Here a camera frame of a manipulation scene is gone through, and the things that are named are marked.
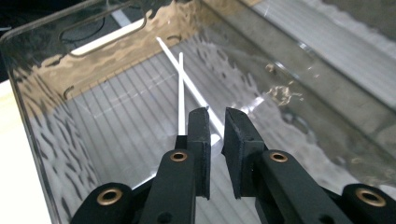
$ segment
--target white stick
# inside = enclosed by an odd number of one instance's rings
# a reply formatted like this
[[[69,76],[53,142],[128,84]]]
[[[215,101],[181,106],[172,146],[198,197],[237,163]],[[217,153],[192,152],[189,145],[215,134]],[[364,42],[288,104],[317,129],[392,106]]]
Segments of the white stick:
[[[178,64],[183,69],[183,53],[178,54]],[[178,135],[186,135],[183,76],[178,71]]]
[[[206,102],[206,100],[204,99],[202,94],[198,91],[198,89],[192,83],[191,79],[189,78],[187,73],[184,71],[183,67],[180,66],[180,64],[178,64],[178,62],[177,62],[175,56],[172,54],[171,50],[165,45],[165,43],[163,43],[163,41],[159,37],[157,37],[157,41],[160,43],[160,46],[163,49],[163,52],[165,52],[169,61],[171,61],[172,65],[176,68],[178,73],[181,74],[181,76],[183,77],[183,81],[186,84],[187,88],[189,88],[195,101],[198,103],[199,106],[207,108],[207,113],[209,114],[210,123],[212,123],[212,125],[215,127],[218,134],[221,136],[221,138],[223,138],[224,137],[224,125],[221,123],[218,116],[216,116],[215,112],[212,110],[212,108],[210,108],[209,104]]]

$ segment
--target white table surface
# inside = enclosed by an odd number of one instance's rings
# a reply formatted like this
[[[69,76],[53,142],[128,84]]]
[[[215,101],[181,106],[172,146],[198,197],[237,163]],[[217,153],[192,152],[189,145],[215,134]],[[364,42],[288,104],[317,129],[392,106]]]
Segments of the white table surface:
[[[35,162],[9,81],[0,83],[1,223],[50,223]]]

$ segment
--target white plastic rod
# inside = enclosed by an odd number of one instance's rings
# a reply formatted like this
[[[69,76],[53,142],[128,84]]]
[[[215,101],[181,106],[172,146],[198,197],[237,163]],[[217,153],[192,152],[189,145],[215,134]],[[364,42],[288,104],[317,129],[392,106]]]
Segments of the white plastic rod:
[[[192,83],[191,79],[189,78],[187,73],[184,71],[183,67],[180,66],[180,64],[177,62],[177,59],[172,54],[171,50],[165,45],[165,43],[163,43],[163,41],[159,37],[157,37],[157,41],[160,43],[160,46],[163,49],[163,52],[165,52],[165,54],[168,57],[169,61],[171,61],[172,65],[176,68],[178,73],[181,74],[181,76],[183,77],[183,81],[186,84],[187,88],[190,90],[190,92],[191,92],[192,96],[194,97],[195,101],[198,103],[199,106],[207,108],[207,113],[209,114],[210,123],[214,126],[214,128],[216,129],[218,134],[223,139],[223,137],[224,137],[224,125],[221,123],[221,121],[218,118],[218,116],[215,114],[213,109],[206,102],[206,100],[204,99],[202,94],[195,87],[194,83]]]
[[[183,69],[183,53],[178,54],[178,64]],[[178,135],[186,135],[183,76],[178,72]]]

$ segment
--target transparent plastic container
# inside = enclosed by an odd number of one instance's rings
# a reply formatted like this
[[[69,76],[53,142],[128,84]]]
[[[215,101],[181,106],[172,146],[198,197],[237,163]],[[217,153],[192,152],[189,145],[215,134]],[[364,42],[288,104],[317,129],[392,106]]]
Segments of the transparent plastic container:
[[[177,70],[156,37],[176,58],[183,52],[220,120],[227,106],[245,111],[269,148],[291,153],[324,188],[362,182],[396,198],[394,108],[251,8],[260,3],[88,1],[2,38],[54,223],[67,223],[100,185],[133,188],[155,176],[173,148]],[[94,36],[70,41],[128,7],[141,14],[133,31],[95,46]],[[187,114],[199,105],[185,94]],[[211,200],[197,199],[196,222],[260,223],[254,199],[233,197],[216,130]]]

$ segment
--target black object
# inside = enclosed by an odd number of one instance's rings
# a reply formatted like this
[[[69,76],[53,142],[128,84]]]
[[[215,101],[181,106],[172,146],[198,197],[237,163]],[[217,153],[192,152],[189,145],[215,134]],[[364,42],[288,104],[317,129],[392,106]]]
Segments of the black object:
[[[195,197],[209,199],[208,122],[204,108],[190,112],[189,134],[163,155],[156,177],[134,190],[99,187],[72,223],[194,223]],[[396,202],[383,191],[354,184],[340,196],[321,188],[289,153],[269,150],[242,111],[226,109],[224,132],[234,196],[256,197],[262,223],[395,223]]]

